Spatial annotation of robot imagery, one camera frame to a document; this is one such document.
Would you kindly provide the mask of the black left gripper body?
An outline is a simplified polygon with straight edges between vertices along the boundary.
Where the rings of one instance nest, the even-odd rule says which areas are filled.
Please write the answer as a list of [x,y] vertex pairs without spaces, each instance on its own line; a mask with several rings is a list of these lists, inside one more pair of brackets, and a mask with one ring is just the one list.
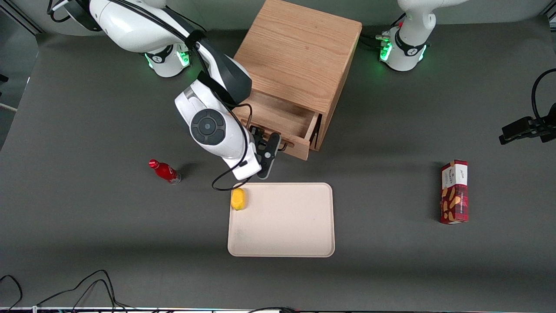
[[516,140],[539,137],[542,143],[552,141],[556,137],[556,104],[550,108],[548,115],[542,118],[523,117],[522,130]]

